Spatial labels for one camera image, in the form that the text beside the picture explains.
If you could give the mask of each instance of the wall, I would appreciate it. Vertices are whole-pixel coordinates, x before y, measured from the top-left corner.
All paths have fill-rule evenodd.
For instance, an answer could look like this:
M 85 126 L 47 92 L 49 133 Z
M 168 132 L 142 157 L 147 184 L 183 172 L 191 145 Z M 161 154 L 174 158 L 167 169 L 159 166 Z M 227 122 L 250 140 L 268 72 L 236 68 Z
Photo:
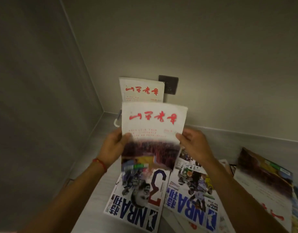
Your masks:
M 179 77 L 187 123 L 298 141 L 298 0 L 63 0 L 101 104 Z
M 102 113 L 59 0 L 0 0 L 0 231 L 52 199 Z

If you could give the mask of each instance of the red string bracelet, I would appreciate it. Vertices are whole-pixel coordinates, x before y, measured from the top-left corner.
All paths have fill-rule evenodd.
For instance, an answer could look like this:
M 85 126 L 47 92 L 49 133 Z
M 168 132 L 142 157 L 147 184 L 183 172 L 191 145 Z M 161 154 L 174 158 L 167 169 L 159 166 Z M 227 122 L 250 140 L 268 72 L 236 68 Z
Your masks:
M 103 166 L 105 173 L 107 172 L 107 166 L 105 165 L 105 163 L 103 161 L 99 160 L 98 158 L 95 158 L 95 159 L 93 159 L 93 162 L 100 163 Z

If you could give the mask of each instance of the black electrical outlet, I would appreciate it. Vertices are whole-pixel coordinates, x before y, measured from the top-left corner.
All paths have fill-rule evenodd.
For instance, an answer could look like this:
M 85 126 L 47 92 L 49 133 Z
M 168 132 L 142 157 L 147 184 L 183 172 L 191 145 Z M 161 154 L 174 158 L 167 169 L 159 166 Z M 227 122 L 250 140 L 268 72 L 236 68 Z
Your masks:
M 159 81 L 165 82 L 164 93 L 171 94 L 171 95 L 176 94 L 176 89 L 177 89 L 179 78 L 159 75 Z

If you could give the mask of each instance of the person's right hand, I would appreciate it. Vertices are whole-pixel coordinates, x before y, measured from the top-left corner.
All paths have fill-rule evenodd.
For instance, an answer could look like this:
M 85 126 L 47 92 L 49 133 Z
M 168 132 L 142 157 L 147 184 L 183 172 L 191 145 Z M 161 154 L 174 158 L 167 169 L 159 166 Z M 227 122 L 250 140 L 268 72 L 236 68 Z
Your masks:
M 176 134 L 176 138 L 185 147 L 187 153 L 201 165 L 214 158 L 206 137 L 201 131 L 184 128 L 182 134 Z

